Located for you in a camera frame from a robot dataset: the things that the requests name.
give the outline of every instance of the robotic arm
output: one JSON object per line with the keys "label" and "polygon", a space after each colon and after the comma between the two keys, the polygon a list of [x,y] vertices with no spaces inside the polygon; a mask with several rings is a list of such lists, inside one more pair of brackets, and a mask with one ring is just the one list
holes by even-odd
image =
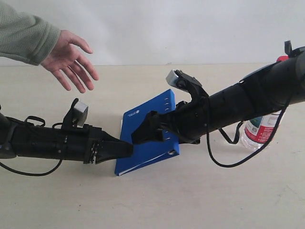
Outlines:
{"label": "robotic arm", "polygon": [[[58,165],[47,173],[24,173],[0,163],[0,166],[26,176],[44,176],[59,167],[63,160],[99,164],[106,160],[130,157],[133,145],[116,139],[99,127],[84,124],[88,106],[75,99],[62,123],[45,127],[45,121],[29,116],[25,121],[0,113],[0,159],[35,157],[58,159]],[[34,125],[29,121],[41,122]]]}
{"label": "robotic arm", "polygon": [[[162,130],[179,137],[181,144],[199,144],[207,135],[208,150],[212,160],[222,167],[234,167],[263,150],[273,138],[280,120],[290,104],[305,101],[305,47],[292,50],[290,41],[285,42],[289,59],[265,66],[244,77],[238,83],[213,95],[208,95],[202,85],[182,71],[172,70],[166,80],[170,86],[188,92],[192,100],[181,101],[174,111],[159,114],[151,111],[133,132],[133,144],[163,141]],[[219,130],[231,144],[239,139],[238,129],[246,120],[282,111],[274,132],[266,144],[233,165],[222,165],[212,156],[209,133]],[[231,141],[223,127],[239,122],[235,140]]]}

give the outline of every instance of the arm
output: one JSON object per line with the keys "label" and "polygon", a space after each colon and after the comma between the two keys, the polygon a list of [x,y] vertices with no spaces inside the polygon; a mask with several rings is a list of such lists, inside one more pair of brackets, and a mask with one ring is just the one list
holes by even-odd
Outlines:
{"label": "arm", "polygon": [[61,30],[40,17],[17,12],[0,0],[0,56],[39,65],[52,51]]}

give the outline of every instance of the tabletop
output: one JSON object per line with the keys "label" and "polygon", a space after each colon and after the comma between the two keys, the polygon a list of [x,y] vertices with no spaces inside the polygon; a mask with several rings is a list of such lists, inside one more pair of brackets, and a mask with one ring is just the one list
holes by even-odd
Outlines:
{"label": "tabletop", "polygon": [[[87,124],[120,136],[122,114],[171,88],[165,78],[181,69],[209,94],[264,66],[256,64],[97,66],[93,91],[65,91],[41,67],[0,68],[0,104],[5,116],[61,122],[74,98],[89,106]],[[190,95],[171,88],[177,102]],[[305,104],[288,107],[270,146],[235,168],[212,162],[205,136],[181,145],[180,155],[117,177],[115,161],[99,165],[64,161],[45,177],[0,168],[1,229],[298,229],[305,226]],[[234,136],[236,124],[225,130]],[[215,158],[233,163],[251,153],[241,143],[210,135]],[[0,160],[24,172],[50,170],[57,160]]]}

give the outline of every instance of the blue book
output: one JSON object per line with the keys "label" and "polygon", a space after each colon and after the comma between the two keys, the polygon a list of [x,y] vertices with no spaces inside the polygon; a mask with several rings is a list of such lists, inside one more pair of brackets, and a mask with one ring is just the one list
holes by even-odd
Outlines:
{"label": "blue book", "polygon": [[[140,126],[147,113],[154,110],[164,114],[175,110],[175,107],[175,96],[169,89],[142,105],[125,112],[121,123],[120,139],[132,143],[131,134]],[[165,130],[163,130],[163,135],[166,139],[164,142],[147,142],[134,145],[134,152],[131,157],[116,160],[115,174],[120,176],[179,155],[179,138]]]}

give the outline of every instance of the wire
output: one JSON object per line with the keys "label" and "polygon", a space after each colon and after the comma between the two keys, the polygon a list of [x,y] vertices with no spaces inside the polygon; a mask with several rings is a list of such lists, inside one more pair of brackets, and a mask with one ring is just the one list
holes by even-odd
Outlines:
{"label": "wire", "polygon": [[210,135],[209,135],[210,99],[209,99],[209,97],[207,97],[208,109],[207,109],[207,122],[206,122],[206,128],[207,128],[206,142],[207,142],[207,146],[208,146],[209,155],[210,155],[210,158],[212,159],[212,161],[213,161],[214,163],[216,163],[216,164],[217,164],[218,166],[220,166],[220,167],[232,168],[232,167],[236,167],[236,166],[239,166],[239,165],[245,163],[246,161],[248,161],[249,159],[251,159],[251,158],[254,157],[255,155],[259,154],[259,153],[260,153],[263,149],[265,149],[265,148],[269,145],[269,143],[272,141],[272,139],[273,139],[273,137],[274,137],[274,135],[275,135],[275,133],[276,133],[276,131],[277,131],[279,125],[280,125],[281,119],[282,119],[282,117],[283,117],[283,115],[284,115],[284,113],[285,113],[287,107],[288,107],[289,104],[290,104],[290,101],[291,101],[293,95],[294,95],[294,92],[292,92],[291,95],[288,97],[288,99],[287,99],[287,101],[286,101],[286,103],[285,103],[285,105],[284,105],[284,107],[283,107],[283,109],[282,109],[282,111],[281,111],[281,113],[280,113],[280,115],[279,115],[279,117],[278,117],[276,123],[275,123],[274,129],[273,129],[271,135],[269,136],[268,140],[263,144],[263,146],[262,146],[261,148],[257,149],[256,151],[254,151],[252,154],[250,154],[248,157],[244,158],[243,160],[241,160],[241,161],[239,161],[239,162],[237,162],[237,163],[231,164],[231,165],[224,165],[224,164],[221,164],[221,163],[219,163],[219,162],[213,157],[213,154],[212,154],[212,151],[211,151],[211,145],[210,145]]}
{"label": "wire", "polygon": [[[42,125],[40,125],[41,127],[44,127],[45,126],[45,121],[42,119],[42,118],[39,118],[39,117],[35,117],[35,116],[29,116],[26,118],[26,120],[24,121],[24,124],[27,126],[27,129],[28,131],[31,131],[33,134],[35,135],[40,135],[38,134],[37,132],[35,132],[33,129],[32,129],[32,126],[28,125],[28,122],[27,120],[28,119],[31,119],[31,120],[36,120],[36,121],[40,121],[42,122]],[[53,124],[52,126],[52,130],[55,131],[55,127],[58,126],[58,125],[61,125],[62,123],[55,123]],[[62,159],[59,160],[59,162],[57,163],[57,165],[51,169],[50,171],[46,172],[46,173],[26,173],[26,172],[22,172],[22,171],[18,171],[18,170],[15,170],[13,168],[10,168],[8,167],[7,165],[3,164],[0,162],[0,166],[12,173],[16,173],[16,174],[19,174],[19,175],[24,175],[24,176],[30,176],[30,177],[42,177],[42,176],[46,176],[46,175],[49,175],[51,174],[52,172],[54,172],[56,169],[58,169],[58,167],[61,165],[62,163]]]}

